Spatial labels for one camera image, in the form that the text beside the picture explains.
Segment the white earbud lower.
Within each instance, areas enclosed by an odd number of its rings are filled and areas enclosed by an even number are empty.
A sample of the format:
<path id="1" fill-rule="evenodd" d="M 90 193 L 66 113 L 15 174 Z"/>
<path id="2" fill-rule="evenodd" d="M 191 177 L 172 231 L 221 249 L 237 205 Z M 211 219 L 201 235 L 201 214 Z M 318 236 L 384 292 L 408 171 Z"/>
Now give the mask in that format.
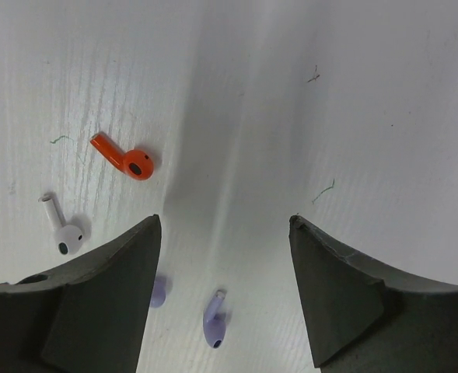
<path id="1" fill-rule="evenodd" d="M 47 219 L 51 224 L 58 252 L 62 256 L 76 254 L 82 247 L 84 239 L 81 228 L 65 223 L 52 194 L 45 194 L 38 201 L 42 203 Z"/>

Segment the orange earbud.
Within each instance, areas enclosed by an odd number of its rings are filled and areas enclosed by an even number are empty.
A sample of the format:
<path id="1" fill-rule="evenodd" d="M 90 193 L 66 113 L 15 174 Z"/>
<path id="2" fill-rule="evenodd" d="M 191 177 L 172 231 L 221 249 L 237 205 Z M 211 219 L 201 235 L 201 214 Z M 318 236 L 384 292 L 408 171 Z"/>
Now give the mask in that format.
<path id="1" fill-rule="evenodd" d="M 123 152 L 104 133 L 95 134 L 90 144 L 116 169 L 134 180 L 145 181 L 154 172 L 151 157 L 140 149 Z"/>

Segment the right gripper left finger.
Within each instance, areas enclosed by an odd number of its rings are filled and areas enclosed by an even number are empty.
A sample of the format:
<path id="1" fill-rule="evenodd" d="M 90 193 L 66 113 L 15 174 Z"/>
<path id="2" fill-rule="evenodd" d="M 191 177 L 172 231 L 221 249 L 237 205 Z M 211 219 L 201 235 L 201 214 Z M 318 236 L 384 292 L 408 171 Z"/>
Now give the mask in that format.
<path id="1" fill-rule="evenodd" d="M 0 284 L 0 372 L 134 372 L 161 248 L 158 215 L 16 284 Z"/>

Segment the purple earbud left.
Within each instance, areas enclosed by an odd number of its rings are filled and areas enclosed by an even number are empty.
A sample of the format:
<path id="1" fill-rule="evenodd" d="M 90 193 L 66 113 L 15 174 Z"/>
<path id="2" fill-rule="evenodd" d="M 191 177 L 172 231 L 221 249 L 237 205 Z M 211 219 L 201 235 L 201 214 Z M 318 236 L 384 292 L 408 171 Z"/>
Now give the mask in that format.
<path id="1" fill-rule="evenodd" d="M 166 300 L 167 295 L 167 280 L 165 277 L 156 277 L 152 287 L 149 307 L 157 309 L 161 307 Z"/>

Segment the purple earbud right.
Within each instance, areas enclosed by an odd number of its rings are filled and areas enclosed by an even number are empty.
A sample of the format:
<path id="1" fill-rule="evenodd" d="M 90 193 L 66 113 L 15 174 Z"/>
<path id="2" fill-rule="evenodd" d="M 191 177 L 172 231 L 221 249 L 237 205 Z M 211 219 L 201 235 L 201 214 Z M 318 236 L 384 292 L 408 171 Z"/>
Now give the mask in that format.
<path id="1" fill-rule="evenodd" d="M 212 349 L 220 348 L 226 335 L 226 322 L 219 314 L 225 297 L 224 291 L 217 290 L 210 299 L 203 315 L 203 333 L 207 344 Z"/>

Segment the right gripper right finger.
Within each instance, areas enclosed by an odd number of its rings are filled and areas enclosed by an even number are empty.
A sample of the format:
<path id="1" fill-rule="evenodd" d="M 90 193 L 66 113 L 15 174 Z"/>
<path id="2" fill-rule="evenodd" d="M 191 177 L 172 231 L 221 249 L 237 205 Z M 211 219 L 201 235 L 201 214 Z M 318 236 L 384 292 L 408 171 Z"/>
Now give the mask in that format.
<path id="1" fill-rule="evenodd" d="M 313 365 L 322 372 L 458 372 L 458 285 L 399 270 L 290 218 Z"/>

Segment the purple earbud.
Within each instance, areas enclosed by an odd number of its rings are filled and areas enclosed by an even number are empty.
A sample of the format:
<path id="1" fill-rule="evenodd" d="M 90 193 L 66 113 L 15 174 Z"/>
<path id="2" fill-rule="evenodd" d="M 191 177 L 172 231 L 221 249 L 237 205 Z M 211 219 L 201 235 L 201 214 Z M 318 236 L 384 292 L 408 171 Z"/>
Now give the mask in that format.
<path id="1" fill-rule="evenodd" d="M 152 287 L 149 307 L 157 309 L 161 307 L 166 300 L 167 295 L 167 280 L 165 277 L 156 277 Z"/>
<path id="2" fill-rule="evenodd" d="M 210 299 L 203 315 L 203 333 L 207 344 L 212 349 L 220 348 L 226 335 L 226 322 L 219 314 L 225 297 L 224 291 L 217 290 Z"/>

